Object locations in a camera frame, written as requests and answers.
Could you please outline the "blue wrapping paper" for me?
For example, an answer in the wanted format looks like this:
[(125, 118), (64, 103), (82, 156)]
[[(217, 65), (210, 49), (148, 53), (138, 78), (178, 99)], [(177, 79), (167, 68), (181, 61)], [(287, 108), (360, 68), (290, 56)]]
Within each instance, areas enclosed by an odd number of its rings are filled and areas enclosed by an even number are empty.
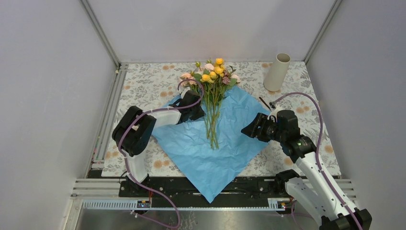
[(267, 110), (245, 90), (226, 92), (217, 120), (218, 149), (211, 148), (203, 119), (155, 128), (152, 135), (178, 169), (212, 203), (248, 163), (268, 146), (241, 133)]

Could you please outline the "artificial flower bunch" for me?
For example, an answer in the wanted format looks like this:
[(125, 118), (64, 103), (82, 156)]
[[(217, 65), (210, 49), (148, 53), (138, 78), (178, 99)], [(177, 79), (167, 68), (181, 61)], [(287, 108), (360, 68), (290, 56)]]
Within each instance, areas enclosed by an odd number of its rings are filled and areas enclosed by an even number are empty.
[(236, 70), (232, 66), (226, 66), (222, 58), (215, 61), (209, 59), (204, 65), (196, 62), (195, 65), (196, 70), (180, 76), (180, 84), (184, 88), (190, 87), (197, 93), (204, 93), (206, 137), (210, 141), (211, 148), (218, 149), (216, 127), (222, 101), (226, 98), (226, 91), (240, 84), (241, 80), (235, 74)]

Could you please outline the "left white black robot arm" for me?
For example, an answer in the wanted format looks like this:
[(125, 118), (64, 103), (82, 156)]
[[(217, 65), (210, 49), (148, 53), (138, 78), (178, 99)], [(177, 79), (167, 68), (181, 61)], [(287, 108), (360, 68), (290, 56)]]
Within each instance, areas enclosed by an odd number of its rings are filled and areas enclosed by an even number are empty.
[(135, 196), (142, 197), (148, 192), (149, 185), (144, 181), (148, 177), (144, 150), (154, 129), (203, 117), (201, 100), (197, 92), (185, 89), (178, 100), (164, 108), (143, 111), (134, 105), (114, 128), (112, 139), (124, 156), (127, 177), (132, 181), (130, 191)]

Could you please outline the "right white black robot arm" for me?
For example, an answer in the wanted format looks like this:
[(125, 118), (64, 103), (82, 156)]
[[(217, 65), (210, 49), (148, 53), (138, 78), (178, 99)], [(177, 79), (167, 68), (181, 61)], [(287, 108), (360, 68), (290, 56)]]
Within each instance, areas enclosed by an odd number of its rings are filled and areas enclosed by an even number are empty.
[(286, 170), (275, 176), (275, 193), (295, 198), (317, 222), (321, 230), (368, 230), (372, 216), (359, 209), (342, 191), (316, 154), (313, 141), (301, 134), (298, 119), (291, 110), (276, 110), (271, 115), (258, 113), (241, 130), (259, 141), (277, 141), (283, 152), (305, 174), (309, 188), (295, 170)]

